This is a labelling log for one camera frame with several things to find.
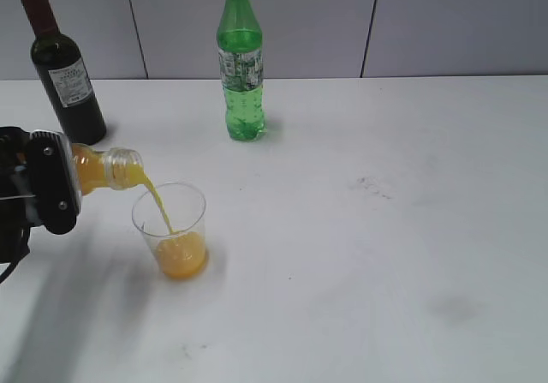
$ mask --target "bottle label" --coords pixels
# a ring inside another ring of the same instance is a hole
[[[62,69],[48,70],[63,107],[71,107],[90,97],[93,92],[82,58]]]
[[[263,84],[263,53],[260,48],[247,53],[219,49],[223,87],[246,92]]]

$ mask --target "robotic arm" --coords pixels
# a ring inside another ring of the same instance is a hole
[[[0,127],[0,283],[29,253],[33,227],[62,235],[76,225],[80,185],[66,136]]]

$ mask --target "green plastic bottle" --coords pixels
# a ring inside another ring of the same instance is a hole
[[[217,44],[229,135],[255,140],[265,131],[263,33],[249,0],[226,0]]]

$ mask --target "clear plastic cup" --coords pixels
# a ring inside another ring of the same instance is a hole
[[[132,220],[166,276],[191,278],[202,271],[208,259],[204,226],[206,198],[187,183],[164,183],[156,190],[174,233],[170,234],[148,191],[135,202]]]

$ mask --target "wine bottle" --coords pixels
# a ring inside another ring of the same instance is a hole
[[[36,39],[31,58],[64,133],[92,145],[106,134],[78,45],[59,32],[49,0],[21,0]]]

